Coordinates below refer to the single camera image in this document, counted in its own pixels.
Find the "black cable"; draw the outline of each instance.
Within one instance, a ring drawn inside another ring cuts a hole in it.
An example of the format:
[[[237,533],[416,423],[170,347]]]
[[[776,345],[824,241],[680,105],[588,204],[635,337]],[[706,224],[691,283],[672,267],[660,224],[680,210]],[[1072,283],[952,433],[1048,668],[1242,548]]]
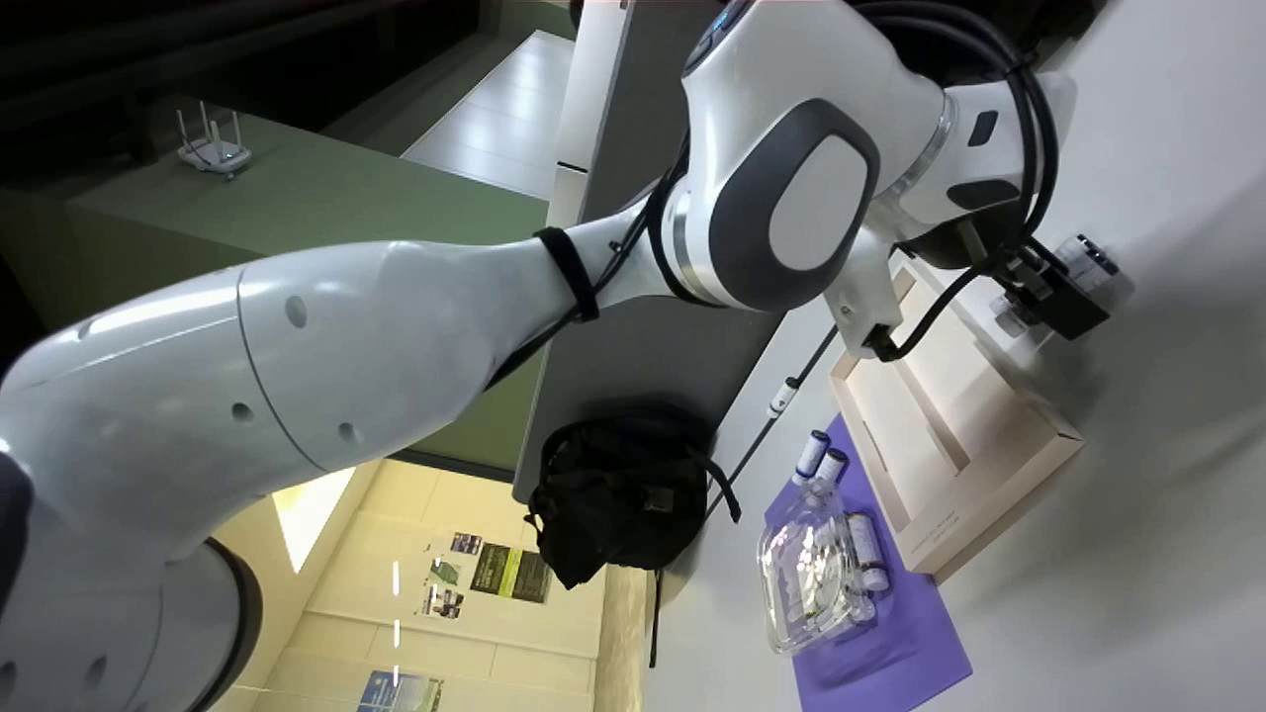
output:
[[[974,49],[974,55],[977,55],[979,64],[989,64],[991,72],[1002,72],[1002,77],[1007,84],[1007,94],[1011,94],[1011,102],[1018,102],[1018,122],[1019,122],[1019,150],[1024,150],[1019,204],[1024,204],[1024,212],[1030,212],[1030,204],[1036,201],[1036,162],[1039,162],[1039,158],[1036,158],[1036,122],[1033,122],[1030,102],[1024,102],[1024,84],[1019,84],[1019,76],[1007,68],[1007,59],[1006,59],[991,43],[986,43],[986,39],[977,39],[977,34],[952,26],[952,22],[937,22],[937,18],[920,18],[920,15],[884,15],[884,10],[877,10],[877,15],[871,15],[871,18],[873,18],[873,26],[880,26],[880,32],[920,32],[920,34],[937,34],[937,39],[962,47],[962,49]]]
[[[941,18],[952,22],[962,32],[974,32],[979,43],[989,43],[1006,68],[1019,77],[1019,94],[1033,105],[1036,118],[1036,139],[1039,139],[1039,179],[1036,179],[1036,194],[1033,201],[1024,201],[1024,229],[1036,234],[1036,224],[1048,212],[1048,201],[1055,194],[1055,173],[1061,173],[1061,134],[1055,134],[1055,118],[1052,105],[1036,84],[1036,76],[1030,72],[1030,64],[1019,59],[1018,43],[1007,34],[1002,34],[986,15],[958,7],[958,3],[915,3],[915,0],[884,0],[884,3],[853,3],[863,15],[877,18],[877,15],[904,15],[904,18]]]
[[[556,278],[565,282],[568,296],[577,300],[582,321],[596,321],[596,292],[588,283],[588,267],[584,267],[577,243],[568,241],[568,234],[556,224],[543,224],[538,241],[546,243]]]
[[[687,162],[687,143],[677,150],[672,169],[647,188],[643,204],[635,210],[635,216],[630,220],[626,235],[615,241],[614,258],[604,260],[604,267],[594,282],[594,296],[626,267],[631,243],[642,241],[642,234],[647,229],[647,220],[660,220],[663,201],[672,194],[672,184],[680,180]],[[565,322],[573,322],[582,317],[582,303],[568,303],[556,321],[549,321],[543,333],[534,333],[526,345],[517,345],[497,372],[486,378],[486,387],[502,384],[509,372],[517,372],[534,350],[543,350]]]
[[[920,321],[915,322],[915,333],[904,337],[904,345],[894,345],[890,333],[871,333],[865,345],[877,358],[904,358],[920,337],[941,321],[941,313],[950,308],[950,300],[974,283],[979,278],[979,267],[966,267],[958,271],[958,282],[920,313]]]
[[[660,606],[663,606],[663,568],[655,568],[655,597],[652,597],[652,611],[647,611],[647,656],[643,656],[643,668],[660,663]]]
[[[820,340],[820,347],[808,354],[808,363],[788,376],[782,384],[799,390],[799,384],[820,369],[820,358],[828,354],[829,340],[838,337],[838,322],[828,329],[828,337]],[[763,417],[763,425],[755,432],[755,438],[747,441],[745,457],[737,463],[737,471],[722,478],[729,486],[739,482],[739,474],[747,471],[751,454],[763,445],[766,432],[782,417],[782,411],[770,407],[770,415]]]

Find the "wall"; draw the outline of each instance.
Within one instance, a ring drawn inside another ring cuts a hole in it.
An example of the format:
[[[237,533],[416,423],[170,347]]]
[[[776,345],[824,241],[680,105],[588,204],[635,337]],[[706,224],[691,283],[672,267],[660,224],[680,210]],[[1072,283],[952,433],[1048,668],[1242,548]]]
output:
[[[423,568],[455,528],[502,545],[534,543],[502,482],[386,463],[277,659],[262,712],[357,709],[366,672],[391,663],[440,677],[441,712],[588,712],[604,576],[582,589],[552,582],[546,606],[466,594],[457,619],[423,615]],[[476,558],[441,558],[472,576]]]
[[[337,558],[381,463],[357,466],[346,478],[337,510],[329,512],[312,553],[300,568],[294,568],[286,553],[286,533],[271,498],[253,500],[237,518],[230,518],[212,537],[230,545],[240,562],[250,562],[253,576],[265,594],[265,628],[262,639],[244,663],[244,672],[233,680],[233,688],[216,701],[216,712],[250,712],[262,694],[262,688],[271,677],[277,656],[286,653],[294,628],[300,624],[300,611],[309,610],[309,597],[317,594],[321,574]]]
[[[333,143],[240,118],[258,162],[205,179],[174,158],[125,169],[71,201],[0,188],[0,254],[50,322],[81,321],[135,292],[333,241],[426,235],[495,243],[526,235],[546,204]],[[513,466],[538,372],[523,369],[423,450]]]
[[[42,321],[0,260],[0,378],[7,363],[42,337]]]
[[[480,22],[482,32],[509,39],[531,32],[573,39],[568,0],[480,0]]]

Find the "wooden block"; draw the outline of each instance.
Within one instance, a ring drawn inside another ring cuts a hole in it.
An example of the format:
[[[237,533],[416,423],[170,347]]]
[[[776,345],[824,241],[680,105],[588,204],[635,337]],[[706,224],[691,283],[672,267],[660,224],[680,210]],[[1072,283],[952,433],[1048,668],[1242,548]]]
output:
[[[904,322],[933,292],[915,278]],[[950,576],[1074,454],[1074,433],[1002,376],[950,308],[903,363],[851,358],[829,378],[903,562]]]

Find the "small object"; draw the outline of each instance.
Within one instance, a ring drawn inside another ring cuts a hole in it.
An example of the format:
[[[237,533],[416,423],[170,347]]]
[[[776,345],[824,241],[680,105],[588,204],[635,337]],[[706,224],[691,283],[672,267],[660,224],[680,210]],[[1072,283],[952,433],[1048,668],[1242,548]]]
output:
[[[890,576],[884,576],[884,566],[880,566],[880,553],[877,553],[873,520],[865,512],[851,512],[846,518],[846,533],[851,533],[853,558],[863,566],[863,589],[880,597],[890,589]]]
[[[455,548],[455,553],[480,553],[480,545],[482,545],[482,537],[466,533],[466,528],[452,533],[452,543],[448,543],[448,548]]]
[[[877,615],[851,545],[846,510],[836,498],[846,454],[811,438],[799,466],[811,471],[792,474],[799,489],[796,512],[763,528],[758,543],[766,631],[782,653]]]
[[[457,586],[462,568],[455,562],[432,558],[432,582]]]
[[[853,610],[851,610],[853,624],[865,624],[877,615],[877,606],[871,597],[857,597]]]
[[[203,139],[191,139],[186,109],[174,109],[174,122],[183,131],[183,146],[174,152],[186,164],[192,164],[196,173],[220,173],[225,180],[233,180],[244,169],[244,162],[253,158],[244,139],[240,139],[237,109],[230,113],[233,118],[233,143],[220,139],[220,122],[205,113],[205,102],[196,102],[196,113],[203,113]]]
[[[448,615],[448,619],[455,619],[455,615],[462,615],[462,594],[457,589],[452,589],[452,586],[426,586],[426,597],[423,597],[423,611],[426,615]]]
[[[828,454],[829,438],[828,432],[811,432],[799,457],[796,457],[796,474],[811,478]]]
[[[1061,241],[1052,254],[1062,263],[1069,283],[1078,287],[1093,308],[1115,313],[1134,292],[1134,282],[1113,260],[1113,254],[1082,234]],[[1045,340],[1052,333],[1011,296],[998,296],[991,313],[1007,337]]]
[[[842,466],[846,466],[846,454],[842,450],[828,450],[828,457],[820,463],[813,478],[836,489]]]
[[[766,415],[778,417],[788,411],[788,402],[796,398],[799,378],[782,378],[776,398],[766,398]]]
[[[739,498],[710,463],[710,433],[702,415],[660,398],[604,402],[556,425],[526,512],[556,582],[573,589],[604,562],[672,566],[701,533],[706,498],[739,520]]]

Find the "poster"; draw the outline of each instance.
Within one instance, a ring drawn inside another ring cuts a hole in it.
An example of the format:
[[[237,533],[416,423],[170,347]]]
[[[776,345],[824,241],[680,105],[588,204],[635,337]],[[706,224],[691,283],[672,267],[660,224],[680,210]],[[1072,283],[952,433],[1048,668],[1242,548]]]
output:
[[[440,712],[441,680],[375,668],[362,680],[357,712]]]
[[[462,615],[462,594],[457,594],[462,568],[455,562],[432,558],[426,566],[426,594],[423,611],[426,615]]]
[[[466,528],[455,528],[452,533],[452,553],[480,553],[482,537],[480,533],[466,533]]]
[[[517,599],[546,599],[549,566],[534,548],[482,545],[472,589]]]

